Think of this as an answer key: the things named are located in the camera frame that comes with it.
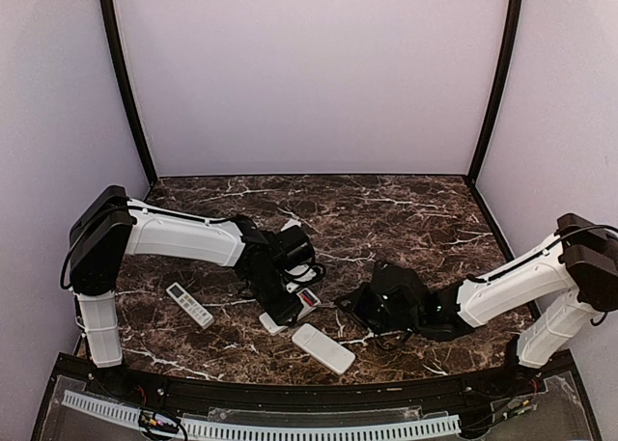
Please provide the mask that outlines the white TCL remote control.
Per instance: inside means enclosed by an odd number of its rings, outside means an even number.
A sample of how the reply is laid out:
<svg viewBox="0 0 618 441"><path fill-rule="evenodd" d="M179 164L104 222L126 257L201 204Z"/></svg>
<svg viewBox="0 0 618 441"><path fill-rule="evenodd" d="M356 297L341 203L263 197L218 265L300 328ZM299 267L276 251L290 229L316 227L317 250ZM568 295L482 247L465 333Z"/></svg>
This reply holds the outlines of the white TCL remote control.
<svg viewBox="0 0 618 441"><path fill-rule="evenodd" d="M281 312L277 311L275 317L267 312L259 316L260 323L270 336L277 335L288 327L294 327L300 319L322 304L321 299L308 288L296 290L294 296L291 306Z"/></svg>

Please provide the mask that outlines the white battery cover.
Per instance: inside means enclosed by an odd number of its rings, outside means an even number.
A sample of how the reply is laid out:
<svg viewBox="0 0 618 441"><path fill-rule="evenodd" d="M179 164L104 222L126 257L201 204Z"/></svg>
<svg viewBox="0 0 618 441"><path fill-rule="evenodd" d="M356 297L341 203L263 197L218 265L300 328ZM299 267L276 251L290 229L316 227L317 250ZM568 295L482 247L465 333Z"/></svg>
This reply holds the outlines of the white battery cover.
<svg viewBox="0 0 618 441"><path fill-rule="evenodd" d="M282 227L283 231L288 230L291 227L300 227L301 223L298 220L295 219L290 219L287 221L287 223Z"/></svg>

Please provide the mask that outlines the small white buttoned remote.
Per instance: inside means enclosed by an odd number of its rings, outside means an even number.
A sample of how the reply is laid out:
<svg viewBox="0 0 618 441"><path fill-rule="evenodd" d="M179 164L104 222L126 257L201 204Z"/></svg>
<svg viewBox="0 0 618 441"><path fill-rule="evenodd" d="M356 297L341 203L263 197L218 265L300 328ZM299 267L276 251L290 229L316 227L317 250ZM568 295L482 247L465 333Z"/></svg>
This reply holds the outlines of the small white buttoned remote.
<svg viewBox="0 0 618 441"><path fill-rule="evenodd" d="M166 292L201 328L207 329L214 323L213 315L179 283L170 285Z"/></svg>

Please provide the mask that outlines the red blue battery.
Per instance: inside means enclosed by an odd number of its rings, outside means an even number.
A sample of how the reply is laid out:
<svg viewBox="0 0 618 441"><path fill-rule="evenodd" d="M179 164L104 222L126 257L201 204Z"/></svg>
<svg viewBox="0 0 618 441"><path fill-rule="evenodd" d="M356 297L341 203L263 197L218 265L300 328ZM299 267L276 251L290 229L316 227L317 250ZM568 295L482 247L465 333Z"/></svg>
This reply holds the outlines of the red blue battery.
<svg viewBox="0 0 618 441"><path fill-rule="evenodd" d="M320 303L320 299L309 289L303 289L297 295L309 307L315 307Z"/></svg>

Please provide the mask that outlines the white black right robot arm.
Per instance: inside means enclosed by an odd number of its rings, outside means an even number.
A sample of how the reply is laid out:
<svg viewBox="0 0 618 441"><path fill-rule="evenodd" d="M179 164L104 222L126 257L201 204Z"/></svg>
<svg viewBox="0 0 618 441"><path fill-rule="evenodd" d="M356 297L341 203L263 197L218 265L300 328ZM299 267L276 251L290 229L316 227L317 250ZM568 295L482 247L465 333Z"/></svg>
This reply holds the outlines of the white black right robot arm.
<svg viewBox="0 0 618 441"><path fill-rule="evenodd" d="M524 255L481 275L431 291L411 268L376 262L372 278L338 297L338 309L374 335L400 331L450 342L550 293L556 298L510 343L510 360L493 375L503 397L515 395L585 325L617 309L617 230L574 213Z"/></svg>

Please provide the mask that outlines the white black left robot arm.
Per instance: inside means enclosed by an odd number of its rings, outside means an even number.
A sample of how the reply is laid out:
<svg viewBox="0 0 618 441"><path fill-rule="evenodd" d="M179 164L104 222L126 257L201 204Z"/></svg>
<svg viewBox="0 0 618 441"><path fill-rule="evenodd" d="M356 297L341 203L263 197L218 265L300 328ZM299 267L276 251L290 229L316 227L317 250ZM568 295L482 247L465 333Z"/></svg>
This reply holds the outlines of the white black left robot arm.
<svg viewBox="0 0 618 441"><path fill-rule="evenodd" d="M308 287L325 275L309 236L298 225L263 231L248 217L211 219L153 207L108 186L70 229L61 289L76 297L98 382L116 399L136 390L123 362L115 289L126 256L163 256L231 268L243 290L280 326L297 322L302 306L288 286Z"/></svg>

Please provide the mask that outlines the black front rail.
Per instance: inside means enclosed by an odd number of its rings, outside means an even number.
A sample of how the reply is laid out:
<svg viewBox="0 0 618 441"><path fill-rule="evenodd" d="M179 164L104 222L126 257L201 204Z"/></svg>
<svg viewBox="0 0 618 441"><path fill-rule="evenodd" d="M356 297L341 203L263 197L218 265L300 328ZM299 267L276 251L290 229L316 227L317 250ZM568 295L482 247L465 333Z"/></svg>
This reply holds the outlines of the black front rail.
<svg viewBox="0 0 618 441"><path fill-rule="evenodd" d="M202 411L211 407L317 412L321 409L467 409L508 396L489 386L497 370L421 380L360 385L265 385L207 381L161 373L114 369L141 386L162 408Z"/></svg>

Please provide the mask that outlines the black right corner post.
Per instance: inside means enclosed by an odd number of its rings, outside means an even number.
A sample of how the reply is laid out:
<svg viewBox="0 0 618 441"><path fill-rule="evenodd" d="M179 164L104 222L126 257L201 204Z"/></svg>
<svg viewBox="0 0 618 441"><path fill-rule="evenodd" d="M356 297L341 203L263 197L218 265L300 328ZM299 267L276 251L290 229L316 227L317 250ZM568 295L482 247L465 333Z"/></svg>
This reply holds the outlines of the black right corner post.
<svg viewBox="0 0 618 441"><path fill-rule="evenodd" d="M499 108L507 83L520 21L523 0L508 0L501 44L496 61L488 104L472 160L466 174L470 187L475 187L492 139Z"/></svg>

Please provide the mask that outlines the black corner post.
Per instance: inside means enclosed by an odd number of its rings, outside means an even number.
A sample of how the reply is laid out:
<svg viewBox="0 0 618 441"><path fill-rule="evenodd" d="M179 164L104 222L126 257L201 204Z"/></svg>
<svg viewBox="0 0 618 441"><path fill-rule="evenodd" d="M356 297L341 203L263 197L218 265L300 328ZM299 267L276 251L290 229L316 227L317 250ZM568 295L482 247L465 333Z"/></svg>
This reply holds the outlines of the black corner post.
<svg viewBox="0 0 618 441"><path fill-rule="evenodd" d="M108 51L132 141L136 148L147 183L152 187L157 183L158 175L147 144L146 134L139 116L137 103L129 79L114 0L99 0L99 6L107 39Z"/></svg>
<svg viewBox="0 0 618 441"><path fill-rule="evenodd" d="M472 160L466 174L470 187L475 187L492 139L499 108L507 83L520 21L523 0L508 0L501 44L496 61L488 104Z"/></svg>

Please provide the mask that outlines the black left corner post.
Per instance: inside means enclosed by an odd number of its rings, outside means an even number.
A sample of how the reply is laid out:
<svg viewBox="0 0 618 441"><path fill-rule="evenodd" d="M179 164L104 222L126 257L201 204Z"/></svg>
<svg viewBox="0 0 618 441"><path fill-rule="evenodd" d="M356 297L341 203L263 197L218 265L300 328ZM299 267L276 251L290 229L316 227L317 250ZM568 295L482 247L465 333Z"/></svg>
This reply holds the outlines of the black left corner post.
<svg viewBox="0 0 618 441"><path fill-rule="evenodd" d="M99 6L107 39L108 51L132 141L136 148L147 183L152 187L157 183L158 175L147 144L146 134L139 116L137 103L129 79L114 0L99 0Z"/></svg>

